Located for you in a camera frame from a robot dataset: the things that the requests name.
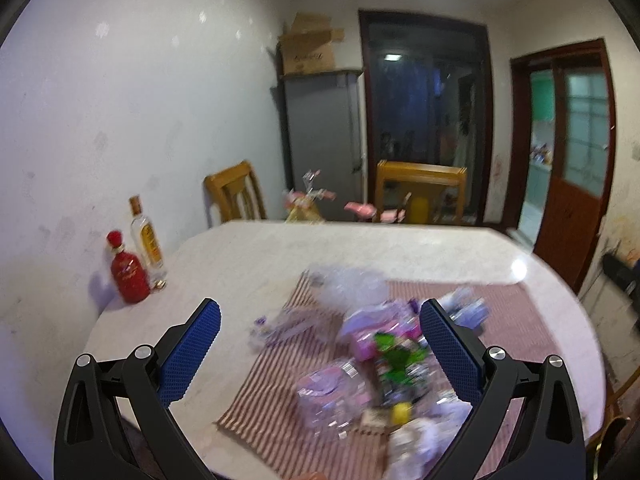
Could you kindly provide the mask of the white tissue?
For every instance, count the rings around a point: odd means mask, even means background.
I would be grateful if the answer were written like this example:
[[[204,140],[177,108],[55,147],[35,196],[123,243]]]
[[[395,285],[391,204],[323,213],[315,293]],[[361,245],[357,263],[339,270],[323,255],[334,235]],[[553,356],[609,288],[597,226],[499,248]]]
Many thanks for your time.
[[[437,401],[390,434],[384,479],[424,479],[456,437],[472,405],[453,398]]]

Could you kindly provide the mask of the dark sliding glass door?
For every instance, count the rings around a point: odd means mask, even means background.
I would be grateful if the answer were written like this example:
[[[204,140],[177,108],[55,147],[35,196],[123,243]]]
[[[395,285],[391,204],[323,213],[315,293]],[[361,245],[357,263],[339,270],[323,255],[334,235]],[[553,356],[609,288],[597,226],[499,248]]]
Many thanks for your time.
[[[367,135],[367,191],[382,160],[462,167],[463,219],[488,201],[494,77],[484,24],[424,13],[358,13]]]

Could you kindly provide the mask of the clear liquor bottle gold label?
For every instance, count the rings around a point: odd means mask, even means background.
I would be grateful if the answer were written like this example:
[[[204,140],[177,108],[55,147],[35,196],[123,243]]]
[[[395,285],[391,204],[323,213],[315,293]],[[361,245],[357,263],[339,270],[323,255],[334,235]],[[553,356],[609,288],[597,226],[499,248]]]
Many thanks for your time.
[[[167,272],[152,222],[143,212],[139,195],[131,196],[129,205],[132,213],[132,237],[144,260],[150,287],[154,290],[161,290],[166,286]]]

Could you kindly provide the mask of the pink toy bicycle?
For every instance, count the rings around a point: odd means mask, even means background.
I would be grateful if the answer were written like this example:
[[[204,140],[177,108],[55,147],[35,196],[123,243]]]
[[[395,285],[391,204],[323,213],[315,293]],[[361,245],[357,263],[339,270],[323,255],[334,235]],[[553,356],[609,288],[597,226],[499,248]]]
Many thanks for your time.
[[[314,187],[314,180],[320,174],[320,170],[309,170],[303,175],[304,192],[295,191],[294,188],[284,192],[285,208],[288,211],[286,222],[324,222],[318,203],[322,200],[333,202],[336,194],[326,188]],[[385,209],[380,214],[372,204],[356,202],[346,203],[344,211],[352,214],[358,222],[399,224],[406,220],[411,197],[412,194],[407,193],[396,209]]]

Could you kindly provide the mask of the red striped table cloth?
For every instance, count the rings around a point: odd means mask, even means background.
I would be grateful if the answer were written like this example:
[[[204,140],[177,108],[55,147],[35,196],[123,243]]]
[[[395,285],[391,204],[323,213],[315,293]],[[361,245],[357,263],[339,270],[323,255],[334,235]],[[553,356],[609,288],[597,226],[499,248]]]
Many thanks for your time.
[[[541,362],[558,352],[556,341],[521,284],[475,285],[489,310],[482,341],[498,344],[514,359]],[[311,330],[278,342],[257,360],[218,426],[248,446],[281,479],[321,472],[329,479],[379,479],[388,432],[354,428],[345,441],[316,437],[303,426],[294,384],[338,358],[344,346],[325,344]]]

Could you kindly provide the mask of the red liquor bottle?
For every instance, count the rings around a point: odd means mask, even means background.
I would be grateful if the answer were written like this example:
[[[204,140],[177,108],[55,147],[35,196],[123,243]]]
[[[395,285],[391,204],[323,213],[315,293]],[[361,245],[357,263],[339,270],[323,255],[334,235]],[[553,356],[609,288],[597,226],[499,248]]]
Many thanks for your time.
[[[111,231],[106,236],[113,253],[111,272],[119,295],[126,304],[138,304],[151,293],[148,278],[139,258],[127,252],[122,232]]]

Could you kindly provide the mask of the green snack bag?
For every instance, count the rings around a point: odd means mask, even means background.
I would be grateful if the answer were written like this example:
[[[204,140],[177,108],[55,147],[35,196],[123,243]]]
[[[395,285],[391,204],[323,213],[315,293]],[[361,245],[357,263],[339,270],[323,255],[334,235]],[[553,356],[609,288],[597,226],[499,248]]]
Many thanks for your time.
[[[383,408],[415,404],[430,390],[428,347],[421,341],[392,333],[374,334],[374,368]]]

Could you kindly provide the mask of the grey refrigerator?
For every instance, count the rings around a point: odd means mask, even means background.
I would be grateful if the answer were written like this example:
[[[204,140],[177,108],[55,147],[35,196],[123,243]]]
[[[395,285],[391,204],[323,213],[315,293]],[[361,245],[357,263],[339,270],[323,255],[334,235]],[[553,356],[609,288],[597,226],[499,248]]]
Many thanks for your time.
[[[314,185],[336,194],[320,204],[328,220],[346,219],[344,205],[362,201],[360,75],[355,68],[282,78],[292,187],[303,191],[303,175],[319,171]]]

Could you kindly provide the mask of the yellow bottle cap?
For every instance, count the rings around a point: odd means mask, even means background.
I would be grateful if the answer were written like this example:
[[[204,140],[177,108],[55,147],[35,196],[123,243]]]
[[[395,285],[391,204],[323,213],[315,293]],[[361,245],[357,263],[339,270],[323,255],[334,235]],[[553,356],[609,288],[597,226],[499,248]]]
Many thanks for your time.
[[[410,402],[399,402],[390,409],[390,423],[394,427],[404,426],[411,419],[412,404]]]

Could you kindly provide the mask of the wooden chair yellow cushion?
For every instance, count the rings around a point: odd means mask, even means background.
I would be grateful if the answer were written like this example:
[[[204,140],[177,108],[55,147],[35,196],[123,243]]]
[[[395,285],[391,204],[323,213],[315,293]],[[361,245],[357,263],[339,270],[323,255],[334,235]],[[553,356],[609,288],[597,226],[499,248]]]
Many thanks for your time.
[[[468,170],[413,162],[381,160],[376,166],[374,221],[416,226],[462,226]],[[395,208],[385,207],[385,189],[398,193]]]

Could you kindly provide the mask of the cardboard box on fridge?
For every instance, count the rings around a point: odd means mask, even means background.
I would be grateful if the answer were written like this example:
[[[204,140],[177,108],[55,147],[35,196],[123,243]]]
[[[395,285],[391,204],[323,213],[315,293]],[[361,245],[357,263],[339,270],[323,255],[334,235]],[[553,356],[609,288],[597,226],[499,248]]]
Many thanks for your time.
[[[333,45],[345,39],[329,15],[297,12],[290,30],[279,37],[283,75],[330,72],[336,67]]]

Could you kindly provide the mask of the clear plastic bag purple print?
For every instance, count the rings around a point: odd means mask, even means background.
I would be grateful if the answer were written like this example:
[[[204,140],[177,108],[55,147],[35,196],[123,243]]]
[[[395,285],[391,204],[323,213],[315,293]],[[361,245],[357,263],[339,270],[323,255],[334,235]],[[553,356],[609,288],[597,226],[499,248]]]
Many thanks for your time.
[[[353,360],[335,360],[304,375],[295,393],[304,427],[323,440],[346,439],[373,405],[371,386]]]

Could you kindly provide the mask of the blue white drink bottle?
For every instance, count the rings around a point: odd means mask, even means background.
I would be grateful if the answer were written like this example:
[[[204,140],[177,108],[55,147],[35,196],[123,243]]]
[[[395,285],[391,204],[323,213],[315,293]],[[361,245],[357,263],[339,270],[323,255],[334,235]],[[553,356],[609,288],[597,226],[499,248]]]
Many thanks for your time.
[[[473,287],[459,287],[440,297],[438,302],[457,326],[468,328],[477,335],[484,332],[489,309],[485,299]]]

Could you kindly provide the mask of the pink drink bottle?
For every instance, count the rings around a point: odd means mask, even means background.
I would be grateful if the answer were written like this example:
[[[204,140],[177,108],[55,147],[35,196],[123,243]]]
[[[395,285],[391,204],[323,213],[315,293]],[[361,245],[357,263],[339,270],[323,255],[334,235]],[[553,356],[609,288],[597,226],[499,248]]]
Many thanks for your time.
[[[336,341],[348,347],[357,361],[367,361],[376,355],[376,334],[418,339],[419,320],[408,302],[395,300],[384,304],[349,310],[337,333]]]

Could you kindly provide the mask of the clear wrapper with barcode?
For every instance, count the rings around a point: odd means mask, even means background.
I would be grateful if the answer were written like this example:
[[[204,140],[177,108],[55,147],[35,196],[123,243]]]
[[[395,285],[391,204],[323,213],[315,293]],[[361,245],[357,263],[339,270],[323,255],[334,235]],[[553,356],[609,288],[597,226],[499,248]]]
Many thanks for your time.
[[[250,326],[248,342],[256,350],[288,341],[302,333],[311,332],[321,342],[328,339],[328,324],[316,308],[284,307],[273,316],[256,318]]]

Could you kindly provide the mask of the wooden chair by wall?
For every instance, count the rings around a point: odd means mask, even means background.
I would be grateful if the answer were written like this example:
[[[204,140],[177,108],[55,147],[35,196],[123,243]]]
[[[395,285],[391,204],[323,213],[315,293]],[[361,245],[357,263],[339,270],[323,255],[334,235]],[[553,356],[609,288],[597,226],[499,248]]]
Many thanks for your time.
[[[243,160],[204,179],[204,188],[218,207],[220,220],[266,220],[262,189],[252,164]]]

